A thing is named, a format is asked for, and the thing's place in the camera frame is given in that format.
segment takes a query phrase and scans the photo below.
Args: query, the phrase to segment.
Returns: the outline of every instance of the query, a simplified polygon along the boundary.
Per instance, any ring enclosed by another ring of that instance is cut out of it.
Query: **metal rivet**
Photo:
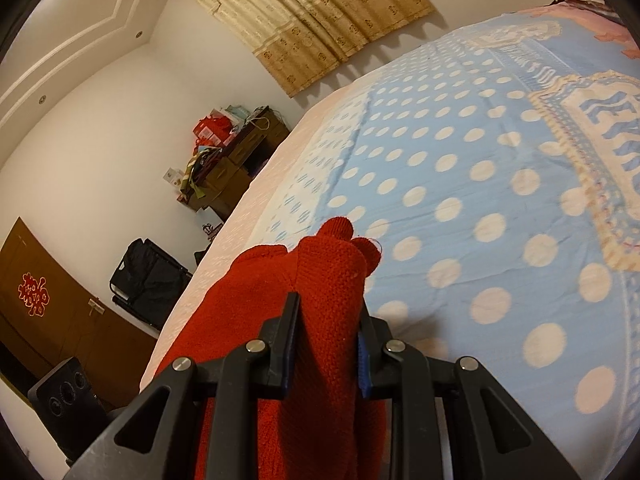
[[[172,367],[176,372],[188,370],[191,367],[191,359],[188,357],[178,357],[172,364]]]
[[[463,357],[462,359],[460,359],[460,368],[466,370],[467,372],[478,370],[478,367],[478,361],[476,361],[472,357]]]
[[[394,354],[404,352],[405,348],[406,348],[406,345],[402,341],[399,341],[398,339],[390,339],[389,341],[386,342],[386,349],[389,350],[390,352],[393,352]]]
[[[265,348],[267,348],[267,344],[262,339],[253,339],[246,344],[246,349],[248,352],[262,352]]]

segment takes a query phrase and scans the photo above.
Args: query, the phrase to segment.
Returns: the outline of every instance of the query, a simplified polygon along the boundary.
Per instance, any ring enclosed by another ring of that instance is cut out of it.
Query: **door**
[[[78,357],[95,393],[121,407],[156,340],[76,282],[18,218],[0,251],[0,342],[38,379]]]

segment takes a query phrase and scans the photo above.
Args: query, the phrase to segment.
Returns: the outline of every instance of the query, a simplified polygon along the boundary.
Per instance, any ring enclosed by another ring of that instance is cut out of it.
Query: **red garment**
[[[286,400],[258,402],[260,480],[375,480],[385,437],[382,402],[357,388],[356,334],[364,280],[380,262],[346,218],[327,221],[290,253],[258,246],[236,258],[164,357],[204,362],[257,337],[262,322],[282,313],[288,292],[300,294],[292,388]],[[213,401],[207,405],[196,480],[204,477]]]

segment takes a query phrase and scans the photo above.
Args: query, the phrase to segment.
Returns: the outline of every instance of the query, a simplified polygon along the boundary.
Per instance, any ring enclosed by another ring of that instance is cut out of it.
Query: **blue polka dot bedsheet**
[[[640,428],[629,39],[560,5],[425,44],[335,109],[254,233],[293,247],[350,218],[383,250],[370,311],[425,354],[479,358],[585,480]]]

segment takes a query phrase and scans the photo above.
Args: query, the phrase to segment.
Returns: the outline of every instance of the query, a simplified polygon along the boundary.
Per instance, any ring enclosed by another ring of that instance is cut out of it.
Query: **floral pattern curtain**
[[[429,0],[198,0],[252,50],[289,96],[367,43],[429,14]]]

